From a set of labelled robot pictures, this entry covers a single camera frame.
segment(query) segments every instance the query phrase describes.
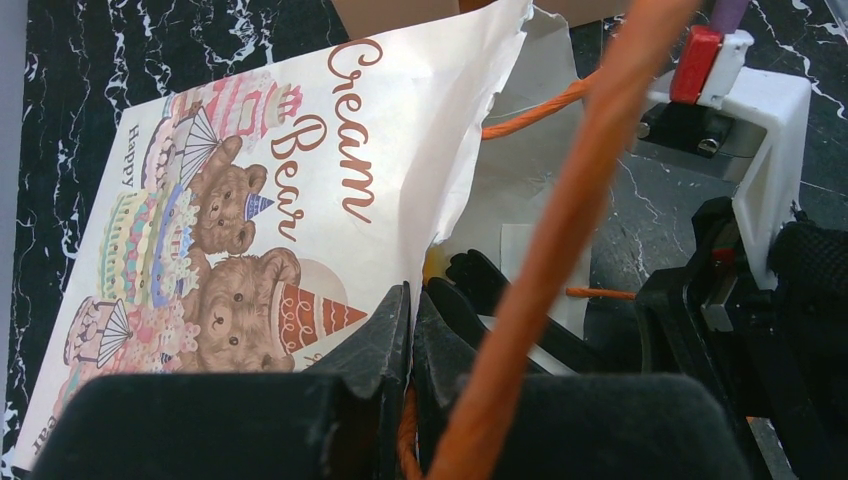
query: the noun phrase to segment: brown cardboard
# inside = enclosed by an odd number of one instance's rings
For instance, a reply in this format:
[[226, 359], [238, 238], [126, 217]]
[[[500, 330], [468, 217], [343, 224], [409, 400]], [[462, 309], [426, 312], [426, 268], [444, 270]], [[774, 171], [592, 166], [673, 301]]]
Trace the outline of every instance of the brown cardboard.
[[[489, 0], [333, 0], [350, 38], [426, 23], [479, 8]], [[536, 0], [572, 27], [623, 13], [628, 0]]]

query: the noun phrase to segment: bear face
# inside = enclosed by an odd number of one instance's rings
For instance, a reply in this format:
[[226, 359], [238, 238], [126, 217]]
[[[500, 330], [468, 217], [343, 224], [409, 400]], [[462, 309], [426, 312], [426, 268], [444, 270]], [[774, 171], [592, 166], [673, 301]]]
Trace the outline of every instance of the bear face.
[[192, 240], [207, 254], [242, 254], [256, 235], [256, 224], [245, 219], [245, 205], [249, 194], [259, 194], [265, 186], [268, 170], [233, 165], [241, 146], [238, 136], [224, 140], [189, 183], [195, 194], [192, 205], [200, 207]]
[[277, 282], [300, 283], [300, 263], [294, 253], [275, 248], [262, 257], [230, 257], [206, 268], [200, 267], [201, 284], [196, 305], [190, 309], [193, 318], [186, 318], [200, 326], [196, 369], [291, 371], [294, 359], [280, 354], [273, 343], [270, 304]]

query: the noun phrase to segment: bolt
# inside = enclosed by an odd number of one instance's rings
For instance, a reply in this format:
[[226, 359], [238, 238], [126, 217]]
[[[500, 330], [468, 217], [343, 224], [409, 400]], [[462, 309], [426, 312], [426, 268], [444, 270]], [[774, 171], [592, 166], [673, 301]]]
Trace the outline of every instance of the bolt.
[[714, 138], [705, 138], [701, 140], [701, 142], [698, 144], [698, 150], [700, 150], [702, 153], [709, 153], [710, 155], [715, 155], [718, 152], [719, 146], [720, 145], [718, 144], [718, 141], [716, 141]]
[[651, 126], [645, 122], [640, 122], [639, 125], [636, 126], [636, 138], [639, 140], [646, 138], [651, 134]]

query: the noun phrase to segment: purple object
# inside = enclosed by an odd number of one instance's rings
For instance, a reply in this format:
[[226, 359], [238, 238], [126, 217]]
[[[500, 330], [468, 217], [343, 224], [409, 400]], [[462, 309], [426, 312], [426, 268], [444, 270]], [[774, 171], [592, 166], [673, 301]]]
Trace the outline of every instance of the purple object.
[[735, 32], [739, 28], [749, 1], [717, 0], [710, 17], [710, 28], [722, 35]]

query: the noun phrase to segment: striped fan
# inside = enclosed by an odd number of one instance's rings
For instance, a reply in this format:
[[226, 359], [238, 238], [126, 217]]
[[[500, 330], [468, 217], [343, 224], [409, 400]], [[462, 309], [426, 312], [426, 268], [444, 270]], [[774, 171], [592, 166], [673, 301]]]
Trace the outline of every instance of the striped fan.
[[182, 154], [180, 184], [184, 188], [188, 187], [188, 183], [200, 171], [217, 146], [218, 138], [212, 129], [209, 117], [206, 116], [206, 110], [201, 108], [194, 117], [183, 151], [177, 152], [178, 155]]
[[103, 330], [103, 338], [100, 340], [100, 351], [97, 353], [97, 368], [103, 368], [103, 365], [106, 365], [106, 362], [115, 355], [131, 336], [132, 332], [130, 331], [130, 324], [127, 320], [127, 311], [124, 309], [124, 302], [118, 299], [118, 303], [115, 304], [115, 310], [109, 315], [106, 328]]

